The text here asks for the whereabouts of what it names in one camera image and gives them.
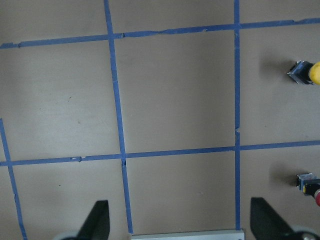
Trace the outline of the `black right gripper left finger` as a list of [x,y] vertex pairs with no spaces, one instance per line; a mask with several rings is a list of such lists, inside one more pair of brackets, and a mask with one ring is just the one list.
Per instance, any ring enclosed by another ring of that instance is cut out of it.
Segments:
[[108,200],[95,202],[81,226],[77,240],[107,240],[110,235],[110,212]]

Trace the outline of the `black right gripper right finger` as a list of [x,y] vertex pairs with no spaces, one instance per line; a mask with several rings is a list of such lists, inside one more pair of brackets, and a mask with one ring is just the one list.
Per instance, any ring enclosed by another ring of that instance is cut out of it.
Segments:
[[250,230],[256,240],[284,240],[295,233],[263,197],[250,200]]

